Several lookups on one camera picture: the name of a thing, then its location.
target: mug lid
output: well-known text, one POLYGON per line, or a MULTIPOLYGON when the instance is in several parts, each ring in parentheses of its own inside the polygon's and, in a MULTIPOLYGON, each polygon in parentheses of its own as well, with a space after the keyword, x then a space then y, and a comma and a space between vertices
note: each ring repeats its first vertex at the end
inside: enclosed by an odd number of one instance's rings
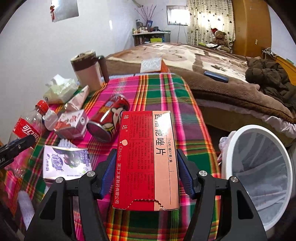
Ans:
POLYGON ((90 57, 92 58, 92 57, 95 57, 95 56, 96 56, 96 52, 94 50, 89 50, 89 51, 80 53, 80 54, 76 55, 75 57, 73 57, 71 59, 71 63, 78 62, 78 61, 81 61, 81 60, 85 60, 85 59, 90 58, 90 57))

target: tissue pack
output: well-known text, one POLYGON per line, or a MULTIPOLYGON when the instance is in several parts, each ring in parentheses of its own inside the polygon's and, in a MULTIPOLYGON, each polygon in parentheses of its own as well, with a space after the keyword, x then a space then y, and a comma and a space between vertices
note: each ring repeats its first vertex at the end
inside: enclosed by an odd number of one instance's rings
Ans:
POLYGON ((78 89, 73 79, 64 79, 60 75, 56 75, 46 86, 49 89, 43 98, 48 104, 65 104, 78 89))
POLYGON ((140 73, 170 73, 162 58, 144 59, 140 73))

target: red can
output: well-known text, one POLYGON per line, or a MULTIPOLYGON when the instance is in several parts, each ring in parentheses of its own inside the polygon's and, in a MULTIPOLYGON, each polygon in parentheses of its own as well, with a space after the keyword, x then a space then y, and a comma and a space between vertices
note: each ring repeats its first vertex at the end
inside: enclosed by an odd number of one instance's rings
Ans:
POLYGON ((99 141, 110 142, 119 131, 122 112, 129 111, 129 108, 123 95, 113 95, 88 122, 88 131, 99 141))

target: plastic bottle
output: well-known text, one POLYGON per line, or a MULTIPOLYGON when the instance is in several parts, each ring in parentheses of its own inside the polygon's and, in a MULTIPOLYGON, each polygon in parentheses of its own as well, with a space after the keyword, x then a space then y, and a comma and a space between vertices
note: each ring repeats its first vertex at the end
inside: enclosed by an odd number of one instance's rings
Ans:
MULTIPOLYGON (((35 137, 35 145, 41 137, 43 130, 42 116, 48 111, 48 104, 40 100, 35 109, 27 114, 21 115, 17 121, 13 131, 11 132, 8 145, 13 143, 17 139, 24 138, 30 134, 35 137)), ((14 161, 5 167, 6 170, 13 172, 13 175, 17 178, 23 177, 27 168, 27 163, 33 154, 35 145, 21 152, 14 161)))

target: plaid tablecloth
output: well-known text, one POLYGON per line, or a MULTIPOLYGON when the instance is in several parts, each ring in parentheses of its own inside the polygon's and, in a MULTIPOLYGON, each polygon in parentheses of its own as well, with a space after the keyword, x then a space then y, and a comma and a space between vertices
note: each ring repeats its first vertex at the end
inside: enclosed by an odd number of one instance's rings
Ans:
MULTIPOLYGON (((132 111, 170 110, 172 113, 176 147, 181 148, 187 158, 194 161, 201 170, 214 177, 220 177, 216 155, 202 114, 182 78, 175 74, 153 74, 123 77, 110 80, 100 91, 90 95, 83 108, 92 117, 104 102, 114 93, 122 93, 130 102, 132 111)), ((51 106, 58 112, 62 106, 51 106)), ((46 133, 35 148, 23 180, 15 179, 9 172, 5 184, 11 198, 11 210, 17 213, 17 194, 19 190, 28 192, 36 207, 44 196, 46 185, 42 179, 43 145, 57 145, 59 137, 46 133)), ((92 167, 106 160, 110 150, 117 148, 117 140, 109 144, 96 141, 88 132, 84 140, 74 140, 80 148, 88 148, 92 167)), ((180 209, 162 212, 133 212, 113 209, 112 195, 99 200, 107 234, 111 241, 118 240, 182 240, 194 210, 195 201, 185 194, 180 183, 180 209)), ((214 239, 218 227, 219 198, 216 197, 210 239, 214 239)), ((75 220, 77 238, 83 240, 80 219, 75 220)))

